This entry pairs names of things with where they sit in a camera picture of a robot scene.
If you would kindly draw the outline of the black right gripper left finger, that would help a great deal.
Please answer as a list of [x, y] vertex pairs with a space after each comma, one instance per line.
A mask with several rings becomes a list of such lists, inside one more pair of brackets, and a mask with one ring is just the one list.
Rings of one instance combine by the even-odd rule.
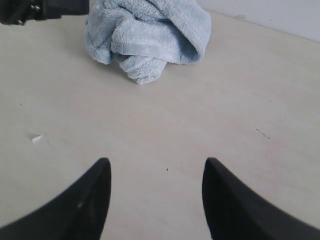
[[99, 240], [111, 199], [111, 164], [100, 158], [60, 195], [0, 228], [2, 240]]

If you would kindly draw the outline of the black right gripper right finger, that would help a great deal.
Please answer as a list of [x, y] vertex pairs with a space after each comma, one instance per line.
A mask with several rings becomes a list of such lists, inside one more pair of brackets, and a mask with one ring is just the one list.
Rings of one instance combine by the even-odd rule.
[[258, 195], [218, 159], [209, 157], [202, 202], [213, 240], [318, 240], [319, 229]]

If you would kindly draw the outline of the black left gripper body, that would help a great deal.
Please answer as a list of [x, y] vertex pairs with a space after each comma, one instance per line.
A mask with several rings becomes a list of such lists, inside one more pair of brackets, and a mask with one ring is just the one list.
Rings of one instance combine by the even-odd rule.
[[83, 16], [88, 13], [88, 0], [2, 0], [0, 2], [0, 23], [3, 25], [24, 25], [30, 20], [54, 20], [62, 16]]

